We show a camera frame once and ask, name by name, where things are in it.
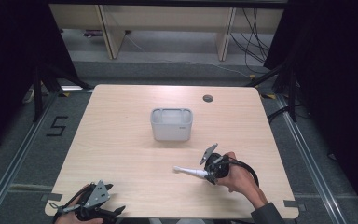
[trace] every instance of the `hand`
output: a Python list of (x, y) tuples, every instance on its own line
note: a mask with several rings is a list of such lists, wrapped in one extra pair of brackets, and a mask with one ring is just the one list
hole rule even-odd
[[(74, 201), (69, 204), (69, 207), (77, 204), (77, 201), (79, 201), (80, 196), (81, 195), (79, 195), (76, 199), (74, 199)], [(102, 224), (102, 223), (103, 223), (102, 218), (94, 218), (89, 221), (80, 221), (79, 219), (77, 219), (75, 212), (70, 212), (68, 214), (61, 215), (55, 222), (55, 224)]]
[[(234, 152), (228, 152), (226, 155), (231, 161), (237, 159)], [(268, 203), (264, 192), (257, 186), (251, 174), (238, 165), (230, 164), (228, 175), (216, 179), (216, 184), (228, 187), (229, 192), (236, 191), (243, 194), (255, 209)]]

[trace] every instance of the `wooden table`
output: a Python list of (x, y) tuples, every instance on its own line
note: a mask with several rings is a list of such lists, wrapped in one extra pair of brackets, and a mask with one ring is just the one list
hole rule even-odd
[[(213, 101), (203, 101), (204, 95)], [(156, 107), (193, 112), (191, 138), (158, 142), (150, 113)], [(252, 166), (269, 201), (284, 218), (296, 218), (282, 161), (257, 90), (239, 87), (99, 85), (80, 122), (53, 193), (66, 203), (89, 182), (114, 186), (103, 205), (126, 205), (122, 217), (250, 218), (252, 205), (239, 193), (214, 186), (173, 166), (202, 169), (201, 156), (218, 143), (220, 154), (234, 151)], [(55, 210), (47, 204), (46, 213)]]

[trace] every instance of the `gray carpet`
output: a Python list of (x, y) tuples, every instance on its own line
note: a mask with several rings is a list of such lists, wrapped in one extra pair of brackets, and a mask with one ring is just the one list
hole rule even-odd
[[(243, 75), (200, 64), (75, 63), (75, 66), (80, 78), (91, 85), (115, 83), (243, 86), (250, 81), (247, 76), (254, 74), (246, 66), (225, 66), (230, 70), (241, 71)], [(258, 72), (267, 71), (262, 67), (252, 67), (252, 69)], [(270, 87), (273, 79), (260, 84), (259, 92), (271, 93)], [(66, 80), (61, 80), (61, 83), (69, 84)], [(71, 93), (68, 97), (58, 97), (55, 100), (11, 189), (0, 206), (0, 223), (49, 223), (51, 221), (51, 217), (44, 213), (46, 204), (40, 199), (43, 194), (51, 191), (55, 183), (89, 99), (90, 93)], [(279, 109), (276, 100), (262, 99), (262, 103), (266, 115)], [(296, 112), (297, 124), (321, 167), (329, 187), (337, 197), (345, 218), (348, 223), (358, 223), (358, 198), (351, 184), (338, 164), (326, 157), (328, 147), (318, 134), (306, 109), (300, 106)], [(2, 135), (0, 177), (31, 126), (33, 115), (32, 104), (20, 108)], [(59, 132), (50, 127), (57, 116), (67, 116), (67, 119), (59, 119), (56, 123), (66, 128), (62, 136), (48, 136), (50, 133)], [(282, 115), (272, 121), (271, 129), (296, 200), (305, 208), (300, 212), (296, 223), (332, 223)], [(172, 223), (172, 220), (162, 220), (162, 222)]]

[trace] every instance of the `person's left hand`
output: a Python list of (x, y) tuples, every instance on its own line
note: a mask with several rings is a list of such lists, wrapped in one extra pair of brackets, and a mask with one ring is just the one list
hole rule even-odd
[[(77, 201), (79, 201), (80, 196), (81, 195), (75, 198), (74, 201), (69, 204), (69, 206), (75, 206), (77, 204)], [(80, 221), (79, 219), (77, 219), (75, 212), (70, 212), (68, 214), (63, 214), (60, 217), (58, 217), (57, 221), (54, 224), (103, 224), (103, 219), (94, 218), (89, 221)]]

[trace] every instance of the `black sleeve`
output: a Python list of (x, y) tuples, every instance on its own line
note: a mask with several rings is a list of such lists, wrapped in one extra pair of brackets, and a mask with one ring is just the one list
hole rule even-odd
[(273, 203), (268, 203), (251, 213), (255, 224), (284, 224), (284, 220)]

